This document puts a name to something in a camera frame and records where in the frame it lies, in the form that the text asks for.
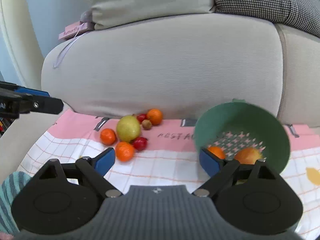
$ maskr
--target red fruit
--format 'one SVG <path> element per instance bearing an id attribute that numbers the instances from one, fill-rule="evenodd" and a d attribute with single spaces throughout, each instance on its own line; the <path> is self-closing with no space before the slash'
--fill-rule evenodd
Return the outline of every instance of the red fruit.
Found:
<path id="1" fill-rule="evenodd" d="M 147 115 L 146 114 L 138 114 L 137 115 L 137 119 L 140 123 L 142 123 L 143 120 L 147 119 Z"/>
<path id="2" fill-rule="evenodd" d="M 137 137 L 133 140 L 132 146 L 136 148 L 138 151 L 143 151 L 147 147 L 147 139 L 144 137 Z"/>

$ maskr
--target orange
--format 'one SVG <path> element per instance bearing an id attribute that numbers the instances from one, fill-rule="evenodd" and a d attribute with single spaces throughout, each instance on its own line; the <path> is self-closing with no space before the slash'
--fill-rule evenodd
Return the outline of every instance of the orange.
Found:
<path id="1" fill-rule="evenodd" d="M 127 162 L 134 156 L 134 147 L 127 142 L 119 142 L 115 148 L 116 157 L 121 162 Z"/>
<path id="2" fill-rule="evenodd" d="M 218 146 L 211 146 L 211 147 L 208 148 L 208 151 L 213 153 L 214 155 L 216 155 L 220 159 L 225 159 L 226 158 L 225 153 Z"/>
<path id="3" fill-rule="evenodd" d="M 115 131 L 112 129 L 103 129 L 100 133 L 100 139 L 105 145 L 112 145 L 116 141 Z"/>
<path id="4" fill-rule="evenodd" d="M 241 164 L 255 164 L 256 160 L 262 158 L 263 156 L 258 149 L 248 147 L 239 151 L 233 159 L 239 161 Z"/>
<path id="5" fill-rule="evenodd" d="M 159 109 L 151 109 L 147 112 L 147 118 L 153 125 L 158 125 L 162 122 L 163 114 Z"/>

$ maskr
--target green basket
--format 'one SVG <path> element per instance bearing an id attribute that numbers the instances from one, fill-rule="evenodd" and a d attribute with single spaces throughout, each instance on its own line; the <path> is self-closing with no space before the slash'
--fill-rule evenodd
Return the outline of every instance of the green basket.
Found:
<path id="1" fill-rule="evenodd" d="M 266 147 L 263 156 L 276 172 L 281 173 L 290 157 L 290 143 L 281 123 L 268 111 L 246 102 L 215 106 L 198 119 L 194 137 L 198 152 L 217 140 L 223 132 L 249 132 Z"/>

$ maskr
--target pink and white cloth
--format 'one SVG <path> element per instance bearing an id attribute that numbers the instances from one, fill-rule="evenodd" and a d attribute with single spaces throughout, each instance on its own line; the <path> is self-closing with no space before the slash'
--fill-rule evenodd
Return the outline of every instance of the pink and white cloth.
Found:
<path id="1" fill-rule="evenodd" d="M 100 132 L 94 130 L 101 119 L 66 111 L 31 147 L 18 171 L 33 176 L 51 158 L 73 163 L 82 156 L 97 156 L 107 148 L 100 143 Z M 115 130 L 117 122 L 110 119 L 101 129 Z M 147 149 L 136 153 L 129 162 L 116 160 L 105 178 L 123 193 L 130 185 L 184 184 L 189 192 L 197 189 L 209 177 L 199 165 L 193 144 L 194 127 L 180 124 L 181 120 L 164 120 L 160 126 L 143 130 Z M 314 240 L 320 234 L 320 186 L 308 179 L 306 168 L 320 170 L 320 137 L 306 125 L 294 127 L 299 138 L 285 128 L 291 142 L 291 158 L 281 175 L 303 202 L 304 213 L 296 232 Z"/>

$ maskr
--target houndstooth pillow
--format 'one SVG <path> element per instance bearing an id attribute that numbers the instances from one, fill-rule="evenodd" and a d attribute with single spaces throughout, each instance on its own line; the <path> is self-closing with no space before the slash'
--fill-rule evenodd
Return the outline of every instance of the houndstooth pillow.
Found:
<path id="1" fill-rule="evenodd" d="M 215 0 L 216 12 L 283 23 L 320 37 L 320 0 Z"/>

